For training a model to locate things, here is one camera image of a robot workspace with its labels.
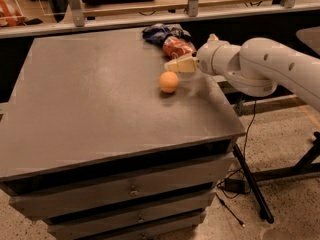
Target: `gray tabletop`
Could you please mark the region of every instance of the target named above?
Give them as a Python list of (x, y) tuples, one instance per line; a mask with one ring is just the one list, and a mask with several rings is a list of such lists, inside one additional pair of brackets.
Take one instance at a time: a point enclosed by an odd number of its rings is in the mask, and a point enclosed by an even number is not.
[(179, 75), (141, 28), (35, 39), (0, 123), (0, 180), (243, 135), (210, 76)]

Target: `orange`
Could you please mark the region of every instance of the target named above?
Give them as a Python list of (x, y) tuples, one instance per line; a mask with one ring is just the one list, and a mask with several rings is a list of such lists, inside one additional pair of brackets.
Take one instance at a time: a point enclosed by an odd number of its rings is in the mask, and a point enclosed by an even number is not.
[(179, 79), (174, 72), (164, 72), (161, 74), (159, 79), (159, 85), (161, 91), (165, 93), (172, 93), (178, 88)]

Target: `cabinet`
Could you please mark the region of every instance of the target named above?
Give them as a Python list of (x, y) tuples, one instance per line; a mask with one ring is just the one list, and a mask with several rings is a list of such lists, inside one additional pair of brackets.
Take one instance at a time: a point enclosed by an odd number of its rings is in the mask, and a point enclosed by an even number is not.
[(148, 239), (201, 223), (245, 130), (201, 72), (161, 93), (141, 28), (36, 38), (0, 124), (0, 186), (57, 239)]

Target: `orange ball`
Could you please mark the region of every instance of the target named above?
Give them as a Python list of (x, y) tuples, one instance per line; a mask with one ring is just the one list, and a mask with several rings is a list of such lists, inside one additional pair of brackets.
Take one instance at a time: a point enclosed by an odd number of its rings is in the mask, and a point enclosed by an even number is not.
[(173, 93), (179, 84), (179, 79), (176, 73), (174, 72), (164, 72), (161, 74), (159, 79), (159, 85), (161, 91), (165, 93)]

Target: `drawer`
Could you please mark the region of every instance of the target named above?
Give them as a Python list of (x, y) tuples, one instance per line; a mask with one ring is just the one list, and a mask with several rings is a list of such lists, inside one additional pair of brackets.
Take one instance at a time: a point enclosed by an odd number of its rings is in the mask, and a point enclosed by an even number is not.
[(78, 238), (78, 240), (147, 240), (157, 235), (196, 226), (202, 223), (204, 218), (205, 212), (194, 211), (152, 222), (147, 225), (139, 225), (124, 230), (101, 233), (89, 237)]
[(150, 221), (186, 213), (188, 211), (204, 210), (211, 204), (214, 197), (214, 190), (207, 189), (188, 194), (169, 196), (167, 198), (163, 198), (162, 196), (163, 195), (159, 195), (158, 199), (160, 200), (145, 202), (140, 205), (133, 205), (131, 207), (94, 214), (49, 226), (48, 232), (57, 239), (69, 240), (136, 224), (145, 224)]
[(31, 220), (92, 209), (176, 189), (215, 182), (225, 177), (232, 155), (217, 155), (154, 167), (12, 197), (10, 205)]

